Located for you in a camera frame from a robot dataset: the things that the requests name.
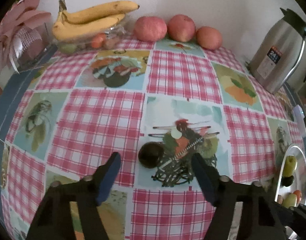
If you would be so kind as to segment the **dark plum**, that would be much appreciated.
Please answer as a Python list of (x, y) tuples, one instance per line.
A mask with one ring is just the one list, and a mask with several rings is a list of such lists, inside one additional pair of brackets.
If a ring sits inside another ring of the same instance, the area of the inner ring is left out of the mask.
[(282, 177), (281, 179), (281, 185), (285, 187), (289, 187), (293, 184), (294, 182), (294, 176), (291, 175), (289, 177)]
[(145, 143), (138, 152), (139, 162), (146, 168), (157, 167), (163, 157), (164, 148), (157, 142)]

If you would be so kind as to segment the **green pear lower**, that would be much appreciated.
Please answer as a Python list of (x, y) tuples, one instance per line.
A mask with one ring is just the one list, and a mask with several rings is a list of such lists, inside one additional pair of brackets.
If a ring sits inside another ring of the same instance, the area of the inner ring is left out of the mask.
[(297, 204), (297, 195), (289, 194), (282, 202), (282, 206), (285, 208), (295, 207)]

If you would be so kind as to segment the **orange tangerine right upper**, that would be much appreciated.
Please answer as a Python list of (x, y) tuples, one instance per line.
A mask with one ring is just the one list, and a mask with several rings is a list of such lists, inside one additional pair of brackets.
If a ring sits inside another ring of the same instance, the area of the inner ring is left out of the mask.
[(293, 194), (295, 194), (296, 195), (296, 197), (297, 197), (297, 204), (299, 204), (300, 203), (300, 201), (301, 201), (301, 199), (302, 199), (302, 192), (300, 191), (300, 190), (295, 190), (294, 192), (293, 192)]

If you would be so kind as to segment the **brown kiwi upper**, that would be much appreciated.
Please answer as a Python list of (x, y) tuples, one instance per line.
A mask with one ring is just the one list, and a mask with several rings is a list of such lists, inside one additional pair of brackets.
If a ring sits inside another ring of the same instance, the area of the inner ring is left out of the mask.
[(277, 203), (279, 203), (279, 204), (282, 204), (282, 202), (283, 202), (283, 197), (282, 197), (282, 195), (278, 195), (278, 198), (277, 198)]

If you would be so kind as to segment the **silver metal plate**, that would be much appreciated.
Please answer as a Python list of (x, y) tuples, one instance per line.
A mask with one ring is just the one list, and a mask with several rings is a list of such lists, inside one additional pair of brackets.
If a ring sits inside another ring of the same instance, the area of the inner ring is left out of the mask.
[(306, 157), (297, 144), (290, 144), (277, 173), (274, 200), (286, 200), (293, 192), (300, 191), (297, 205), (306, 205)]

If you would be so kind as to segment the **dark plum on plate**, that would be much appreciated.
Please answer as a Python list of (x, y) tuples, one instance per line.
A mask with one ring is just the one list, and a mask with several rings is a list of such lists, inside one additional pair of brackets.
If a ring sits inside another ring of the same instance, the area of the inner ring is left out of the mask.
[(294, 182), (294, 176), (291, 175), (289, 177), (282, 177), (281, 179), (281, 185), (285, 187), (289, 187), (293, 184)]

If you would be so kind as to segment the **green pear upper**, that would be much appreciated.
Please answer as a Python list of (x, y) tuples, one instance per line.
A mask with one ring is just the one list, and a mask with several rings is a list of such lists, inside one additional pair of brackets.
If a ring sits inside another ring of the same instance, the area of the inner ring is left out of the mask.
[(283, 177), (292, 176), (296, 168), (297, 168), (297, 158), (294, 155), (287, 156), (285, 159), (282, 176)]

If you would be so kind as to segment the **pink checkered tablecloth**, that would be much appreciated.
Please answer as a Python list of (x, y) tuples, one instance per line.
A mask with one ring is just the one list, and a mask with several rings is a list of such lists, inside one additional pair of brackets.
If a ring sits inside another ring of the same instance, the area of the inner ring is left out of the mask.
[[(164, 148), (157, 167), (138, 152)], [(126, 37), (111, 50), (50, 50), (0, 97), (0, 220), (25, 239), (49, 185), (92, 174), (120, 153), (99, 207), (114, 239), (200, 239), (213, 217), (189, 158), (238, 183), (272, 180), (284, 148), (304, 148), (286, 92), (270, 94), (226, 48)]]

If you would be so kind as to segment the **stainless steel thermos jug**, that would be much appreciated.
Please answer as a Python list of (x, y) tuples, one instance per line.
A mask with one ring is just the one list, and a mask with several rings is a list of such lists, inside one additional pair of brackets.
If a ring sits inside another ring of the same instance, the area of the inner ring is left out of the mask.
[(248, 64), (252, 76), (271, 94), (297, 69), (306, 42), (306, 22), (291, 9), (281, 11), (283, 18), (271, 27)]

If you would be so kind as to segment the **pink flower bouquet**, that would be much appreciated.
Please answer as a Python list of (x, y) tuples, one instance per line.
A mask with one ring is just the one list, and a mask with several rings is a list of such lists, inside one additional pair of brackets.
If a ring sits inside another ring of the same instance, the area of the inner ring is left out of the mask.
[(18, 60), (30, 44), (37, 41), (42, 49), (38, 29), (51, 20), (51, 13), (38, 10), (40, 0), (15, 0), (0, 21), (0, 73), (5, 66), (17, 70)]

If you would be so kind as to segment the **right red apple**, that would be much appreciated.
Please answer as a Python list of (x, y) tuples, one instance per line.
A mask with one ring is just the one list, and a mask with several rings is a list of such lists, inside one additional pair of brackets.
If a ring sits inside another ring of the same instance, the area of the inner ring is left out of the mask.
[(212, 27), (200, 27), (196, 32), (198, 45), (204, 49), (216, 50), (222, 45), (222, 34)]

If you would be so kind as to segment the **red apple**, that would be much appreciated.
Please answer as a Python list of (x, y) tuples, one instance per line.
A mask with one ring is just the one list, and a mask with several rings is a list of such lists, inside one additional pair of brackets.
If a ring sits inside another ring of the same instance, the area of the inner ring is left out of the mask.
[(204, 49), (216, 50), (222, 45), (222, 34), (212, 27), (200, 27), (196, 32), (198, 45)]
[(195, 36), (195, 32), (194, 21), (186, 15), (175, 15), (167, 23), (169, 37), (178, 42), (189, 42)]
[(156, 42), (165, 37), (167, 25), (160, 17), (143, 16), (136, 20), (133, 33), (138, 40)]

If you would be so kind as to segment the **yellow banana bunch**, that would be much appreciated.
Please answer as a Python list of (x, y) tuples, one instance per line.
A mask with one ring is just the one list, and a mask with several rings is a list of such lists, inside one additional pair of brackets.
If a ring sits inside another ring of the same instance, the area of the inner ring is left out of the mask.
[(139, 8), (140, 5), (133, 1), (114, 1), (77, 12), (68, 12), (65, 1), (59, 0), (58, 18), (53, 24), (52, 33), (58, 41), (90, 37), (114, 28), (129, 12)]

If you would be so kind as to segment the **middle red apple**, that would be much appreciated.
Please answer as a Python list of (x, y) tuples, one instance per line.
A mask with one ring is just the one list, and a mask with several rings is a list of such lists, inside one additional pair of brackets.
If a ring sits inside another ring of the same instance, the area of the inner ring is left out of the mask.
[(175, 15), (167, 23), (169, 37), (178, 42), (189, 42), (195, 36), (195, 32), (194, 21), (186, 15)]

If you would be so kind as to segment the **left red apple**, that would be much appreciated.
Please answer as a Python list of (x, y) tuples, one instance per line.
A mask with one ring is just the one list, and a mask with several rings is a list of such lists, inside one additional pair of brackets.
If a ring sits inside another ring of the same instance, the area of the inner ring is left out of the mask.
[(156, 42), (165, 37), (167, 25), (160, 17), (143, 16), (136, 20), (133, 33), (138, 40)]

